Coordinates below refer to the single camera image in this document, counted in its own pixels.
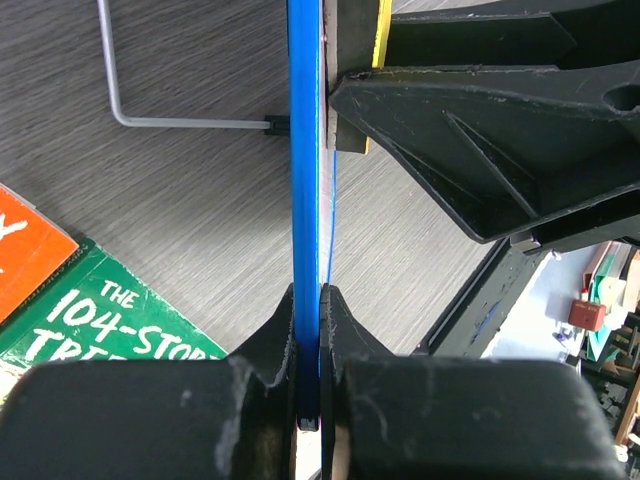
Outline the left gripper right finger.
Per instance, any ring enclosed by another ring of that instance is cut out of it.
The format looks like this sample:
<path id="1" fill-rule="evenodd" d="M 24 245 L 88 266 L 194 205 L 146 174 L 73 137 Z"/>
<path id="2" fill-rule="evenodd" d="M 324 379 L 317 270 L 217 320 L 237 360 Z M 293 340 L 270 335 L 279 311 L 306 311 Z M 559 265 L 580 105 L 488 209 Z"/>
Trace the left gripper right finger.
<path id="1" fill-rule="evenodd" d="M 622 479 L 608 424 L 554 361 L 397 356 L 320 300 L 325 479 Z"/>

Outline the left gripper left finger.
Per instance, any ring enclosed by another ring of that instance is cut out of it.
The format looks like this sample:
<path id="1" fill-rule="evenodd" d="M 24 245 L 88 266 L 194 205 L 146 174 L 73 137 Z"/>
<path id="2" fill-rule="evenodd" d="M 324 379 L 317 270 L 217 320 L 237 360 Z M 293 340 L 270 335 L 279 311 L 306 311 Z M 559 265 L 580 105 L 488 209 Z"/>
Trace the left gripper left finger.
<path id="1" fill-rule="evenodd" d="M 291 479 L 293 296 L 221 360 L 49 363 L 1 412 L 5 479 Z"/>

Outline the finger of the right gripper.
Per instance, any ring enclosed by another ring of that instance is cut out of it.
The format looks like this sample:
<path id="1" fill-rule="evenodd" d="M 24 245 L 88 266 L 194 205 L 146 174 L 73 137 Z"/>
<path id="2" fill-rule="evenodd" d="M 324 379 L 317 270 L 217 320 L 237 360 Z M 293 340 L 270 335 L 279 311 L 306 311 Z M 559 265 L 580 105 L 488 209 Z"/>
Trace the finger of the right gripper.
<path id="1" fill-rule="evenodd" d="M 331 106 L 472 240 L 533 254 L 639 239 L 639 66 L 388 67 Z"/>
<path id="2" fill-rule="evenodd" d="M 496 1 L 392 16 L 389 64 L 607 66 L 639 59 L 637 1 Z"/>

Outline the yellow whiteboard eraser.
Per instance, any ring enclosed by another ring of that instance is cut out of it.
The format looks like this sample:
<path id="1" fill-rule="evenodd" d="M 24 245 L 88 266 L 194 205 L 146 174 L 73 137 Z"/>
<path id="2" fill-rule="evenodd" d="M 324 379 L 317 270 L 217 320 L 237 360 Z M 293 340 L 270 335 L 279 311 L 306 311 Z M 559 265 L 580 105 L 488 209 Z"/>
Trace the yellow whiteboard eraser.
<path id="1" fill-rule="evenodd" d="M 347 73 L 384 65 L 392 17 L 391 0 L 335 0 L 323 7 L 326 92 Z M 337 111 L 327 108 L 327 146 L 366 154 L 369 138 Z"/>

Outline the blue framed whiteboard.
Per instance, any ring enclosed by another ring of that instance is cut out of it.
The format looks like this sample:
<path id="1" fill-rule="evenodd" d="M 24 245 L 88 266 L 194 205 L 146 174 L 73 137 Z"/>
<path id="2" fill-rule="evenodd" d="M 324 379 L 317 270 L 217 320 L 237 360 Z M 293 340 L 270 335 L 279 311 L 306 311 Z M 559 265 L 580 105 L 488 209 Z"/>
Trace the blue framed whiteboard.
<path id="1" fill-rule="evenodd" d="M 327 423 L 320 416 L 320 298 L 331 277 L 336 154 L 327 146 L 324 4 L 287 4 L 291 151 L 293 333 L 301 353 L 297 423 L 299 467 L 321 457 Z"/>

